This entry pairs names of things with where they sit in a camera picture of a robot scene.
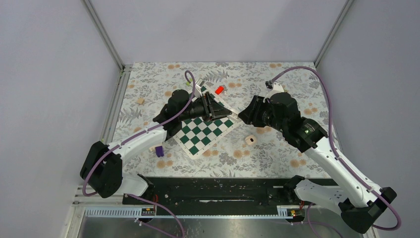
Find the beige earbud charging case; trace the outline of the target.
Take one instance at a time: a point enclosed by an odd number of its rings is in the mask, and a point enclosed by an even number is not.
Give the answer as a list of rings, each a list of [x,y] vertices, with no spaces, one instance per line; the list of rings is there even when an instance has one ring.
[[[257,142],[257,138],[254,135],[249,135],[245,138],[245,143],[248,146],[253,146],[254,144],[256,144]]]

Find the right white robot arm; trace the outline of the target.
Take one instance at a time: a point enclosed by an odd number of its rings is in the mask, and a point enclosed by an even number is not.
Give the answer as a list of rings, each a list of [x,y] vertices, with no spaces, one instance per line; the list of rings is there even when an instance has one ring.
[[[339,186],[332,189],[294,176],[284,185],[288,203],[303,200],[319,205],[340,215],[352,230],[364,234],[396,198],[392,188],[380,187],[352,165],[330,143],[322,126],[301,116],[298,103],[290,94],[276,93],[270,99],[255,95],[238,117],[245,124],[280,131],[289,145],[317,162]]]

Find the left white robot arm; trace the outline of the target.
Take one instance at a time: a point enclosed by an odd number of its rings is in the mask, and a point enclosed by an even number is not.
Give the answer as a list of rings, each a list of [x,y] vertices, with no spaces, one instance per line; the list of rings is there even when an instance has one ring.
[[[182,128],[182,122],[201,118],[205,122],[226,118],[232,112],[206,92],[192,99],[185,90],[176,90],[148,129],[136,132],[120,142],[109,145],[101,141],[94,143],[81,168],[80,177],[94,194],[108,198],[116,193],[132,194],[139,202],[152,201],[154,191],[150,182],[141,175],[123,172],[123,166],[142,152],[172,138]]]

